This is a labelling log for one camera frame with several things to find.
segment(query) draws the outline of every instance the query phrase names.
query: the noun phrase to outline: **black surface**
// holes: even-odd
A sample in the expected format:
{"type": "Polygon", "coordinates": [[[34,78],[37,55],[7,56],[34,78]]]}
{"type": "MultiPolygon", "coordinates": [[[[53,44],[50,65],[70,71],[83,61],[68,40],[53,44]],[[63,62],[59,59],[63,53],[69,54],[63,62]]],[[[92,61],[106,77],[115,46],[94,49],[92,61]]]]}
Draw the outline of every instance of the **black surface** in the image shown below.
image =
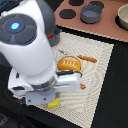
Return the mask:
{"type": "Polygon", "coordinates": [[[72,6],[81,6],[84,0],[69,0],[69,4],[72,6]]]}
{"type": "Polygon", "coordinates": [[[115,23],[121,28],[121,29],[124,29],[125,31],[128,31],[126,30],[125,28],[123,28],[120,24],[120,21],[119,21],[119,16],[117,15],[116,18],[115,18],[115,23]]]}
{"type": "MultiPolygon", "coordinates": [[[[62,0],[46,0],[55,11],[62,0]]],[[[114,44],[108,69],[101,89],[91,128],[128,128],[128,43],[107,39],[59,27],[63,32],[114,44]]],[[[7,85],[10,68],[0,66],[0,80],[7,85]]],[[[34,106],[19,105],[7,98],[3,85],[0,85],[0,105],[9,110],[31,117],[54,128],[79,128],[54,114],[34,106]]]]}
{"type": "Polygon", "coordinates": [[[76,12],[73,9],[63,9],[60,11],[60,17],[63,19],[72,19],[76,16],[76,12]]]}
{"type": "Polygon", "coordinates": [[[90,3],[91,5],[99,6],[101,9],[104,8],[104,4],[103,4],[103,2],[101,2],[101,1],[90,1],[89,3],[90,3]]]}

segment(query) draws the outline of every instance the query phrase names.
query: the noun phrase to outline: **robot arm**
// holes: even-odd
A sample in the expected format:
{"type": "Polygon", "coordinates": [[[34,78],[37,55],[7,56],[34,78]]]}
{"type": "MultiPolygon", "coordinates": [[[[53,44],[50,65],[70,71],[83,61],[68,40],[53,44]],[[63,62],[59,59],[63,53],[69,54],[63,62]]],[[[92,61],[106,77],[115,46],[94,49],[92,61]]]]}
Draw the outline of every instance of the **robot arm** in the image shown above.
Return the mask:
{"type": "Polygon", "coordinates": [[[43,0],[25,0],[2,13],[0,52],[13,67],[8,89],[26,96],[27,105],[51,103],[56,92],[80,89],[80,73],[56,73],[47,39],[54,29],[54,13],[43,0]]]}

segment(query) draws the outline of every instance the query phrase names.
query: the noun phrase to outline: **table surface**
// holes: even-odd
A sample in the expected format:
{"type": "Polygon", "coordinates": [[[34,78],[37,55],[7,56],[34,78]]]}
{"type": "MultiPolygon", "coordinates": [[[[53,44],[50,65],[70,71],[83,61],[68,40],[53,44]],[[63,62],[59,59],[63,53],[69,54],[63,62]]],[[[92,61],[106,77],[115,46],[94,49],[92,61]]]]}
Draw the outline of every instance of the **table surface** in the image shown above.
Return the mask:
{"type": "MultiPolygon", "coordinates": [[[[63,0],[46,0],[55,11],[63,0]]],[[[128,128],[128,43],[98,37],[67,28],[64,32],[114,44],[91,128],[128,128]]],[[[0,66],[0,81],[8,83],[10,68],[0,66]]],[[[55,128],[79,128],[65,119],[34,106],[19,105],[6,97],[0,83],[0,105],[55,128]]]]}

